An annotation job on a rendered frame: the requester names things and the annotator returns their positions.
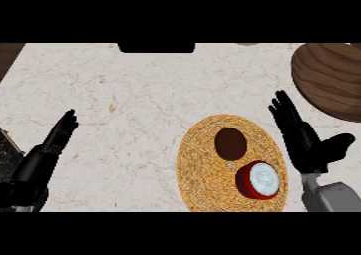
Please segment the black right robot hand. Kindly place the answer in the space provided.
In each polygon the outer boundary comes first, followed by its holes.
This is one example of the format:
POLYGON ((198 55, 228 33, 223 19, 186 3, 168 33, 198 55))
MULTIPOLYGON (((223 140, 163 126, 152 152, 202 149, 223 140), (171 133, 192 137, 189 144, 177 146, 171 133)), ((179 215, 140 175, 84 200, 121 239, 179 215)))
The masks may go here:
POLYGON ((303 120, 284 90, 275 92, 269 110, 294 168, 301 174, 327 173, 328 164, 346 157, 347 149, 356 140, 355 135, 341 133, 322 140, 310 123, 303 120))

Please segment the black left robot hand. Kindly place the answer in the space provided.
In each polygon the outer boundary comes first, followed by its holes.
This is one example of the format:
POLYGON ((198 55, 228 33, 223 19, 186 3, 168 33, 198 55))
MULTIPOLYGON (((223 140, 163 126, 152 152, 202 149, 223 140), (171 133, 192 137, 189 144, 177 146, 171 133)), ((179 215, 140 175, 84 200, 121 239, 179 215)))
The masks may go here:
POLYGON ((75 110, 59 118, 41 144, 35 145, 15 169, 7 182, 0 183, 0 212, 40 212, 49 198, 49 182, 78 127, 75 110))

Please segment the red can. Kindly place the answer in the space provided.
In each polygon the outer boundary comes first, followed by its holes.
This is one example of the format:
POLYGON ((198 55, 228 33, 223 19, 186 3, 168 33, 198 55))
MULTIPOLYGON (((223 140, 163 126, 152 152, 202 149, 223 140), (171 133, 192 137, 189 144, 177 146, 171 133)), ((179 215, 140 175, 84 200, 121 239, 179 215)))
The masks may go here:
POLYGON ((269 200, 279 191, 279 177, 275 168, 265 161, 254 161, 236 172, 235 185, 250 199, 269 200))

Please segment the brown wooden bowl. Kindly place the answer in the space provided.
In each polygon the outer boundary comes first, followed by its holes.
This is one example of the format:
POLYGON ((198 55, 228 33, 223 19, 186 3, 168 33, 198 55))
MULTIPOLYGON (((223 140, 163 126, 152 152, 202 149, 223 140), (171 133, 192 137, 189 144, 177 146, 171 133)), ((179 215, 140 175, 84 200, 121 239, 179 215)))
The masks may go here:
POLYGON ((291 78, 321 112, 361 123, 361 43, 304 43, 293 53, 291 78))

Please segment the woven yellow round placemat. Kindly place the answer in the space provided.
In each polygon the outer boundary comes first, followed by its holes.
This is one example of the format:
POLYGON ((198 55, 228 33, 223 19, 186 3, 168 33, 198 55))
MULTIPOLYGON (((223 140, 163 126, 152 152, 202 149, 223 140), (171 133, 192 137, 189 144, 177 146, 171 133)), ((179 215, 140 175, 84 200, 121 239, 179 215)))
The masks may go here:
POLYGON ((189 129, 177 155, 177 183, 185 205, 195 212, 278 212, 284 210, 288 195, 288 173, 279 147, 263 128, 236 115, 214 115, 189 129), (235 128, 247 139, 244 157, 223 159, 214 147, 216 135, 235 128), (279 188, 272 199, 247 198, 238 191, 238 170, 262 160, 278 173, 279 188))

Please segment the dark marbled block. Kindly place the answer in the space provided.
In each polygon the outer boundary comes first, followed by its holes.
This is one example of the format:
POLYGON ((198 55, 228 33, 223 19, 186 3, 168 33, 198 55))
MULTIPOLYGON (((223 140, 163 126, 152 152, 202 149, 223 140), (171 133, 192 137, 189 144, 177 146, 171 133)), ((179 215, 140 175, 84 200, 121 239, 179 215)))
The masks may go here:
POLYGON ((0 128, 0 183, 9 181, 22 159, 24 152, 7 132, 0 128))

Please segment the brown wooden cabinet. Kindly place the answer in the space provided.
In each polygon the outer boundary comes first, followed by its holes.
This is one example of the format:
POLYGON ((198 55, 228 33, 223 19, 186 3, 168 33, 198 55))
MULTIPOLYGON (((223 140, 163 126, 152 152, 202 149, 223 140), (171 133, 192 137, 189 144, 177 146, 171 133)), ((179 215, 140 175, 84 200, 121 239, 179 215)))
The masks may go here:
POLYGON ((24 43, 0 43, 0 82, 24 49, 24 43))

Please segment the black appliance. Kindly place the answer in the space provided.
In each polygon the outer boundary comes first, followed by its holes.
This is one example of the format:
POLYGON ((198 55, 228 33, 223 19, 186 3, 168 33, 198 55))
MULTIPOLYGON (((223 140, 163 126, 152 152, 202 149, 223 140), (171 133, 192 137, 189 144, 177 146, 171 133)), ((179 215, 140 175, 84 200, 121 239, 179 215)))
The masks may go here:
POLYGON ((120 43, 118 47, 124 53, 192 53, 195 49, 195 43, 120 43))

